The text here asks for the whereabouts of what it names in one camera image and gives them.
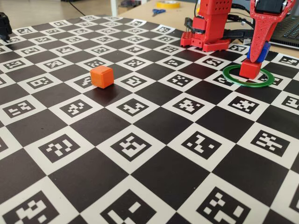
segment tape roll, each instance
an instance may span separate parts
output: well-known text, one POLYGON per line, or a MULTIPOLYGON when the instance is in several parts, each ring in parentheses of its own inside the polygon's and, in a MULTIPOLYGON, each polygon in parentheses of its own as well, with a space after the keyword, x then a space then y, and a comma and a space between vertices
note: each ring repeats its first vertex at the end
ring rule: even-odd
POLYGON ((180 4, 177 1, 166 0, 157 2, 158 8, 179 8, 180 4))

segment laptop keyboard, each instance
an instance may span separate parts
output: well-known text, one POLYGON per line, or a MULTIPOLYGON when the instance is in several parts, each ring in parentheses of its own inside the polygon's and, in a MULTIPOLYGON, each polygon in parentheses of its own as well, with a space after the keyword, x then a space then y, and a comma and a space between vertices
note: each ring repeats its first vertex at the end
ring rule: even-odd
POLYGON ((297 22, 291 29, 289 29, 284 37, 290 38, 293 40, 299 40, 299 22, 297 22))

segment black and white pattern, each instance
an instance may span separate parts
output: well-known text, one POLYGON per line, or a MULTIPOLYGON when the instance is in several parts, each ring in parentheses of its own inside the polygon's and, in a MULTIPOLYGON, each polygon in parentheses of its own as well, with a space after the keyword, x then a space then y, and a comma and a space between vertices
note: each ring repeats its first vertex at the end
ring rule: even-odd
POLYGON ((249 46, 182 48, 165 25, 87 15, 13 32, 0 223, 298 223, 298 58, 270 52, 275 82, 258 90, 222 74, 249 46), (100 65, 114 70, 105 89, 100 65))

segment scissors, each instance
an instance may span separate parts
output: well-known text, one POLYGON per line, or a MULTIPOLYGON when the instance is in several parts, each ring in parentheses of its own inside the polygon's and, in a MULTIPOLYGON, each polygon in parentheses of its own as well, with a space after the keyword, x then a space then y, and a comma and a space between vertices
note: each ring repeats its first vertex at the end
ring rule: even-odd
POLYGON ((165 9, 153 9, 153 16, 160 14, 160 13, 165 13, 166 10, 165 9))

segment table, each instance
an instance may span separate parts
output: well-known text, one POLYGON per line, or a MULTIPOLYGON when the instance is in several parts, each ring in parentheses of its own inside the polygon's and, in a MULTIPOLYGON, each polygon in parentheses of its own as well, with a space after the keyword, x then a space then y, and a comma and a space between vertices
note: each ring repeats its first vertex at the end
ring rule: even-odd
MULTIPOLYGON (((183 2, 181 3, 181 8, 178 9, 167 9, 166 13, 159 14, 157 16, 152 17, 152 9, 156 8, 156 2, 159 0, 151 0, 143 5, 140 5, 138 7, 135 7, 125 13, 120 14, 119 16, 125 17, 125 18, 131 18, 131 19, 140 19, 140 20, 146 20, 149 22, 155 22, 155 23, 161 23, 166 26, 174 27, 179 30, 185 30, 184 26, 184 19, 185 17, 193 18, 193 12, 194 12, 194 3, 190 2, 183 2)), ((238 9, 232 9, 231 14, 233 12, 243 13, 246 14, 245 11, 238 10, 238 9)), ((240 25, 240 23, 229 23, 226 25, 227 29, 244 29, 244 28, 250 28, 247 24, 243 27, 240 25)), ((298 57, 299 51, 296 49, 291 49, 287 47, 282 47, 278 45, 272 44, 271 51, 283 53, 286 55, 291 55, 294 57, 298 57)))

